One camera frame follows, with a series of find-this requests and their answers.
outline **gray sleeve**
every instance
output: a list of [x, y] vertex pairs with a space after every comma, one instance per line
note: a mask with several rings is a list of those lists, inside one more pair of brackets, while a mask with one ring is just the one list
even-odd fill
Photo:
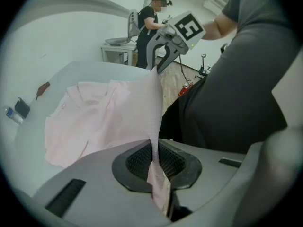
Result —
[[238, 22], [240, 0], [228, 0], [222, 13], [231, 20]]

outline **cable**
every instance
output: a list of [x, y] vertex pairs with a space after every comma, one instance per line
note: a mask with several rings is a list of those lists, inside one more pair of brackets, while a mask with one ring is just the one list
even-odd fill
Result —
[[182, 62], [181, 62], [181, 55], [179, 55], [179, 59], [180, 59], [180, 66], [181, 66], [181, 72], [186, 80], [186, 82], [188, 83], [188, 79], [186, 78], [185, 74], [184, 74], [184, 71], [183, 71], [183, 66], [182, 66]]

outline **gray machine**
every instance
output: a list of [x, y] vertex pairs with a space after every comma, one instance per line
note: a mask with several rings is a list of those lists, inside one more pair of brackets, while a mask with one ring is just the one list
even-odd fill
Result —
[[[169, 21], [148, 44], [148, 65], [165, 46], [158, 72], [204, 34], [191, 13]], [[295, 182], [303, 161], [303, 128], [285, 129], [253, 144], [246, 155], [159, 140], [159, 159], [171, 183], [165, 216], [146, 182], [149, 139], [81, 158], [34, 195], [19, 193], [37, 220], [67, 227], [246, 226], [267, 214]]]

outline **white wall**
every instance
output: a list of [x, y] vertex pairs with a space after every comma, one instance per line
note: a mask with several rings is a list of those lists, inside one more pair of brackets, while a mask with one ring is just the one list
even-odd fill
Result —
[[[127, 9], [141, 9], [144, 3], [144, 0], [110, 1]], [[18, 97], [31, 103], [39, 86], [64, 66], [78, 60], [101, 61], [100, 46], [104, 40], [123, 37], [126, 33], [126, 18], [87, 11], [42, 16], [17, 26], [1, 45], [0, 106], [14, 107]], [[13, 147], [17, 129], [2, 112], [1, 139], [6, 146], [1, 146], [3, 157], [15, 157]]]
[[[213, 20], [216, 15], [203, 7], [202, 0], [171, 0], [173, 6], [167, 6], [165, 13], [158, 13], [158, 19], [161, 23], [168, 15], [175, 17], [186, 11], [192, 11], [194, 15], [203, 24]], [[206, 53], [205, 66], [213, 66], [221, 55], [220, 48], [224, 43], [230, 43], [236, 32], [233, 32], [226, 38], [216, 41], [201, 40], [193, 50], [189, 51], [186, 55], [182, 55], [182, 64], [192, 67], [196, 70], [200, 69], [202, 64], [201, 54]], [[165, 50], [160, 49], [159, 56], [164, 54]]]

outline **red object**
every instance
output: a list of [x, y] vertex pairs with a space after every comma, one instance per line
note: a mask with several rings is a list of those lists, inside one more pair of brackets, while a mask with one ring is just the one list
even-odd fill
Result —
[[183, 88], [181, 89], [181, 91], [179, 92], [178, 96], [182, 96], [183, 94], [186, 93], [187, 90], [189, 90], [191, 88], [191, 86], [193, 85], [192, 82], [190, 82], [189, 84], [185, 84], [183, 86]]

